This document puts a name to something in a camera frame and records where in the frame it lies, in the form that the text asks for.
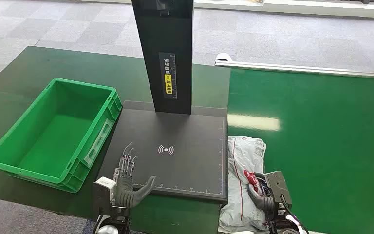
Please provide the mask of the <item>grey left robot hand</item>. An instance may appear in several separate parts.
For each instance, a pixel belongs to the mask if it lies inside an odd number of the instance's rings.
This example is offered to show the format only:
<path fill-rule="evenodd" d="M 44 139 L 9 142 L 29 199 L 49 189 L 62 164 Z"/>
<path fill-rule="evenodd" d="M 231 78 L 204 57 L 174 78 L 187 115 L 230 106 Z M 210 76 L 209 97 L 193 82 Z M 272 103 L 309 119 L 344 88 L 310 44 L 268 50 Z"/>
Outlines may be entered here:
<path fill-rule="evenodd" d="M 133 143 L 130 142 L 123 150 L 119 163 L 113 174 L 116 182 L 114 204 L 120 207 L 133 208 L 147 197 L 155 187 L 156 176 L 152 175 L 139 190 L 133 190 L 132 173 L 137 155 Z"/>

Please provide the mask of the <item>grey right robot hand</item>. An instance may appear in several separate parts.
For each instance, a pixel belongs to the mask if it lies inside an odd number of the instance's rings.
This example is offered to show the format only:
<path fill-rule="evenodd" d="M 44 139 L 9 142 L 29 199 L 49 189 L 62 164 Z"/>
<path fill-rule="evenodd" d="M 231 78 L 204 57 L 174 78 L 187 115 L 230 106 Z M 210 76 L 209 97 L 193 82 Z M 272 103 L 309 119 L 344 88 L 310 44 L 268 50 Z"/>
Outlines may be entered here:
<path fill-rule="evenodd" d="M 265 174 L 244 170 L 247 192 L 255 206 L 265 213 L 273 212 L 274 200 L 269 190 Z"/>

